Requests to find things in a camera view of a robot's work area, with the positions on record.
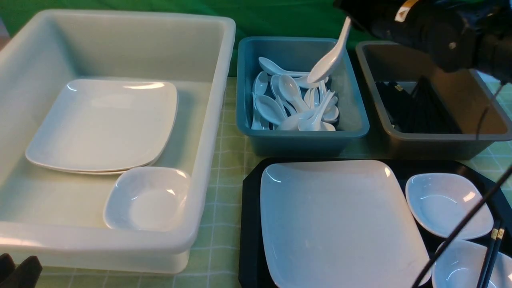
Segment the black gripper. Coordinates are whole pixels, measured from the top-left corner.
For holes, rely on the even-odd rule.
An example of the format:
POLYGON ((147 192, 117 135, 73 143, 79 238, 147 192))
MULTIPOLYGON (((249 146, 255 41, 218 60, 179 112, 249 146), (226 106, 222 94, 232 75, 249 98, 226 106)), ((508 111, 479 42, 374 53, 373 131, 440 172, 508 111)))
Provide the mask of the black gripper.
POLYGON ((395 16, 404 0, 335 0, 333 7, 348 16, 357 30, 380 40, 393 40, 395 16))

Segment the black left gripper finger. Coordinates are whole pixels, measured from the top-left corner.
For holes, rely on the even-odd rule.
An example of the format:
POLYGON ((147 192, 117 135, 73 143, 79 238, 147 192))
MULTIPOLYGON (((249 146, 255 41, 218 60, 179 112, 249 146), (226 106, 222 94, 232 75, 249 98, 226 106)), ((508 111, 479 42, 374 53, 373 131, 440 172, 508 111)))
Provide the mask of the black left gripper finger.
POLYGON ((0 256, 0 282, 5 281, 16 269, 12 257, 8 253, 0 256))

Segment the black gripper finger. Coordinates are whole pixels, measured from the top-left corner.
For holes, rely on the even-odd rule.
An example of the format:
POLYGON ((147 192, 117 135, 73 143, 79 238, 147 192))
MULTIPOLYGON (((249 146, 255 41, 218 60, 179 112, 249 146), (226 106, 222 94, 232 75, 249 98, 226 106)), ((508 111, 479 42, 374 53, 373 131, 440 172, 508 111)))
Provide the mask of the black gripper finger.
POLYGON ((3 282, 2 288, 34 288, 42 272, 37 256, 30 256, 16 266, 15 271, 3 282))

